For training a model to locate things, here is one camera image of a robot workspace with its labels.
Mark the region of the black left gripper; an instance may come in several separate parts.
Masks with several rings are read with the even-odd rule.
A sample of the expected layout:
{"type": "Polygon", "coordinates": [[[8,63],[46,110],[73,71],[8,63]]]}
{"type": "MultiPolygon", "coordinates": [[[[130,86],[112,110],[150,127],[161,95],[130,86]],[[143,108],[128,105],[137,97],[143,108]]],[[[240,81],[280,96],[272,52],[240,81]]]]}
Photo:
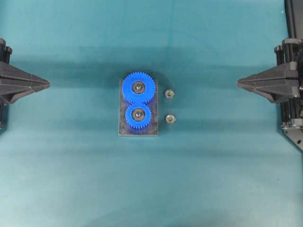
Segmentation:
{"type": "Polygon", "coordinates": [[[12,65],[9,65],[12,49],[6,46],[6,41],[0,39],[0,79],[4,84],[37,85],[32,87],[0,86],[0,128],[4,128],[5,105],[11,105],[18,99],[42,91],[50,87],[47,80],[29,74],[12,65]]]}

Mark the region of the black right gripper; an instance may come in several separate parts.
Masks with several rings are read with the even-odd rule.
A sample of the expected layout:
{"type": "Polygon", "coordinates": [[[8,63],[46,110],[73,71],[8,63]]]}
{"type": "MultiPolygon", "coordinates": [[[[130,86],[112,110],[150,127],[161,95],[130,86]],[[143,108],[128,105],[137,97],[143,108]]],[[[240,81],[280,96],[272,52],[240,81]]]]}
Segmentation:
{"type": "Polygon", "coordinates": [[[271,103],[280,103],[282,129],[301,129],[303,127],[303,41],[287,38],[281,45],[275,47],[275,53],[278,66],[239,79],[237,86],[260,95],[271,103]]]}

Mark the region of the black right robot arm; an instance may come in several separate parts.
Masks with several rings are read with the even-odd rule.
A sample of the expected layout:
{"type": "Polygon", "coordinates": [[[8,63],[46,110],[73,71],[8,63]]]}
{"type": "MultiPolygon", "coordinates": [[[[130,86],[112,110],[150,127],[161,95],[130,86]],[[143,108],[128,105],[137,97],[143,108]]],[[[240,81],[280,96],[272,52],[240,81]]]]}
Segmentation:
{"type": "Polygon", "coordinates": [[[237,86],[278,104],[283,134],[303,148],[303,2],[286,0],[288,37],[274,48],[277,66],[239,79],[237,86]]]}

